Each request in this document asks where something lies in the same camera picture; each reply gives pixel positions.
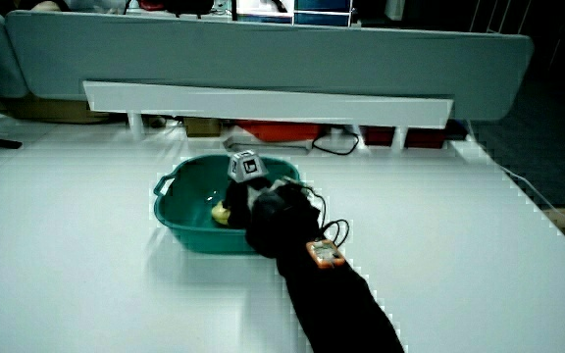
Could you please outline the person's right hand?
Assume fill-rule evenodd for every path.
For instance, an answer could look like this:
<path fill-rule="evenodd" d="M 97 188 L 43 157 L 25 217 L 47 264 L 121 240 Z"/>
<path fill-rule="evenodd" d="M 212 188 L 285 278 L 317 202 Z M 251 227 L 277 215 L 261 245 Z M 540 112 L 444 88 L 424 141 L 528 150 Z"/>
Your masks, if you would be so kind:
<path fill-rule="evenodd" d="M 246 242 L 257 253 L 279 258 L 321 237 L 320 211 L 309 201 L 305 186 L 290 176 L 272 179 L 256 152 L 231 155 L 228 177 L 221 202 L 226 223 L 243 228 Z"/>

